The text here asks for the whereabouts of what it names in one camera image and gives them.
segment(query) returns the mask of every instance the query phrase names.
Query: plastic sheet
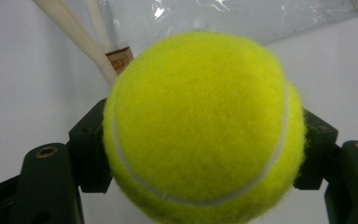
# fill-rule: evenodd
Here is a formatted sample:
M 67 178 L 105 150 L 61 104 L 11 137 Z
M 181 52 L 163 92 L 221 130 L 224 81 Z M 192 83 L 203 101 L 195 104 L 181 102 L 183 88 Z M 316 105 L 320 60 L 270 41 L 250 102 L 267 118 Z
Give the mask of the plastic sheet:
M 165 36 L 186 31 L 245 35 L 268 44 L 358 16 L 351 0 L 86 1 L 97 1 L 111 45 L 126 41 L 135 54 Z

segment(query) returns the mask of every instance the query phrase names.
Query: yellow tennis ball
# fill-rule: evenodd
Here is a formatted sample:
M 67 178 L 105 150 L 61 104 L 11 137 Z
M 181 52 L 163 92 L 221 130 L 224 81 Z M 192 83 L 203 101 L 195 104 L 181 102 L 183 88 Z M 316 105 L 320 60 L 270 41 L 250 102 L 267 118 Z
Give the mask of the yellow tennis ball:
M 186 33 L 120 75 L 103 121 L 122 191 L 162 223 L 242 223 L 276 204 L 303 158 L 299 96 L 276 58 L 233 35 Z

